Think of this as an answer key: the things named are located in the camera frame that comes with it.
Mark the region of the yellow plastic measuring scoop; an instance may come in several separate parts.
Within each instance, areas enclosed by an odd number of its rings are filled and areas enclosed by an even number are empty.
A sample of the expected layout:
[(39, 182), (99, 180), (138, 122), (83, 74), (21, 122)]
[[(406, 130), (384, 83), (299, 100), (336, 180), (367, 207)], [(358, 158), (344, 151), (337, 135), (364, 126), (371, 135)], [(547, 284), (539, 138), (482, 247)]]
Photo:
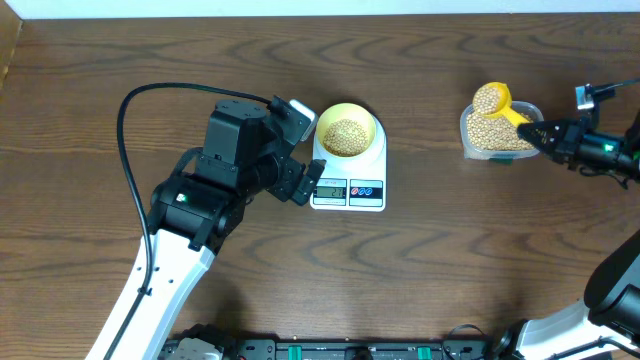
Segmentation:
[(518, 127), (521, 124), (529, 123), (529, 120), (526, 117), (512, 109), (512, 96), (506, 84), (500, 82), (490, 82), (487, 84), (494, 85), (501, 91), (502, 100), (499, 105), (499, 110), (496, 113), (482, 116), (494, 120), (504, 118), (508, 120), (514, 127)]

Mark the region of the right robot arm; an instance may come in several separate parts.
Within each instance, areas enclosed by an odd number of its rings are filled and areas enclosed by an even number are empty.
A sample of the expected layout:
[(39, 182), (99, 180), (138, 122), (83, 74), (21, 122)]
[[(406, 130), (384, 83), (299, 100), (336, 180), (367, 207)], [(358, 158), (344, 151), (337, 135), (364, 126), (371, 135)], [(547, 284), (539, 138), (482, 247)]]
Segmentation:
[[(518, 136), (580, 175), (639, 181), (639, 123), (623, 137), (598, 132), (600, 105), (575, 119), (523, 124)], [(548, 317), (522, 320), (493, 345), (493, 359), (586, 359), (613, 349), (639, 356), (639, 234), (603, 260), (582, 298)]]

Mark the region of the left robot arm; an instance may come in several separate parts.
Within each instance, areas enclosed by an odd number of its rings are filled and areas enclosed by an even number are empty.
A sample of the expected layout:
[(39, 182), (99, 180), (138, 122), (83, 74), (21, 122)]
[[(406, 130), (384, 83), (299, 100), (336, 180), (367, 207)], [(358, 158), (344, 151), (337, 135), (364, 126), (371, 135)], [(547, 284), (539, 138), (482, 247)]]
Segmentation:
[(316, 122), (295, 99), (216, 103), (203, 147), (186, 151), (152, 194), (149, 234), (89, 358), (156, 358), (250, 201), (263, 190), (282, 202), (309, 201), (324, 164), (304, 165), (291, 153)]

